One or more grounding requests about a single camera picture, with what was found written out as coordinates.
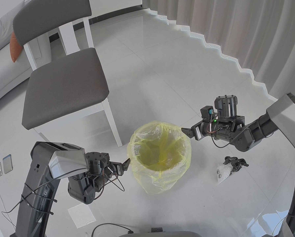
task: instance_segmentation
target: orange pillow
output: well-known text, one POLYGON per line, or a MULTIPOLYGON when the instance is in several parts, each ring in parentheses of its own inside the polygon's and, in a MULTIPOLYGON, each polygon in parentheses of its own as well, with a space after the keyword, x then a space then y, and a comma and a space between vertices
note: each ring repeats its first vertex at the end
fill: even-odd
POLYGON ((11 33, 11 41, 10 41, 10 52, 11 52, 11 59, 13 62, 15 62, 22 52, 23 47, 19 45, 15 33, 11 33))

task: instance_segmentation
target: chair seat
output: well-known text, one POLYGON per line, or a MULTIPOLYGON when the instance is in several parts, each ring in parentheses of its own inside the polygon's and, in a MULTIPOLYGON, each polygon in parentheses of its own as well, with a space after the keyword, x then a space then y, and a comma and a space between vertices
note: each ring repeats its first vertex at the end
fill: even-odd
POLYGON ((48 63, 30 76, 22 125, 31 129, 56 118, 98 104, 109 94, 94 48, 48 63))

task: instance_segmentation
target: sofa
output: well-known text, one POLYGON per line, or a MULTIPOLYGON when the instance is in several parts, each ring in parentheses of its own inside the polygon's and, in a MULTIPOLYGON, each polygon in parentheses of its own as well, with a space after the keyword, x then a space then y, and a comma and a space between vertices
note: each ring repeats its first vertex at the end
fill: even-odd
MULTIPOLYGON (((38 67, 51 62, 51 48, 48 33, 30 41, 29 46, 38 67)), ((0 98, 29 78, 32 71, 24 49, 14 63, 11 59, 10 44, 8 43, 4 46, 0 50, 0 98)))

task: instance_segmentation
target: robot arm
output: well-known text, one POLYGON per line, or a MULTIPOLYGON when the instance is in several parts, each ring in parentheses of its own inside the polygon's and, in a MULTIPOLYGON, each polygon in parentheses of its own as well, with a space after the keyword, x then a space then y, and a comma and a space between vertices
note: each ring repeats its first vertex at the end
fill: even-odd
MULTIPOLYGON (((189 128, 182 128, 189 138, 202 140, 211 136, 212 140, 224 140, 236 149, 246 152, 261 142, 263 138, 280 130, 295 148, 295 96, 288 93, 272 104, 264 115, 245 125, 244 116, 236 112, 237 97, 219 96, 213 106, 201 109, 202 121, 189 128)), ((284 219, 278 237, 295 237, 295 189, 291 207, 284 219)))
POLYGON ((84 148, 67 143, 36 142, 30 155, 32 162, 11 237, 45 236, 60 179, 68 177, 71 197, 90 204, 109 178, 122 176, 130 164, 130 159, 111 162, 107 153, 85 153, 84 148))

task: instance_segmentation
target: black baseboard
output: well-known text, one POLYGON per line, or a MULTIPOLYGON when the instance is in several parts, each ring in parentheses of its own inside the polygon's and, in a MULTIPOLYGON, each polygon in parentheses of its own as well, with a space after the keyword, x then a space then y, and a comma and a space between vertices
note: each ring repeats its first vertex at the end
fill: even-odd
MULTIPOLYGON (((122 14, 126 14, 126 13, 137 11, 137 10, 142 10, 142 9, 144 9, 144 8, 142 8, 142 5, 136 5, 136 6, 131 6, 128 8, 121 9, 121 10, 115 10, 115 11, 112 11, 112 12, 94 17, 94 18, 90 18, 89 24, 92 25, 94 23, 106 20, 108 18, 113 18, 113 17, 119 16, 122 14)), ((82 28, 84 28, 84 22, 80 22, 80 23, 73 25, 74 31, 76 31, 78 29, 82 29, 82 28)), ((60 38, 59 34, 56 33, 56 34, 53 34, 49 37, 49 41, 52 42, 52 41, 55 41, 56 39, 59 39, 59 38, 60 38)))

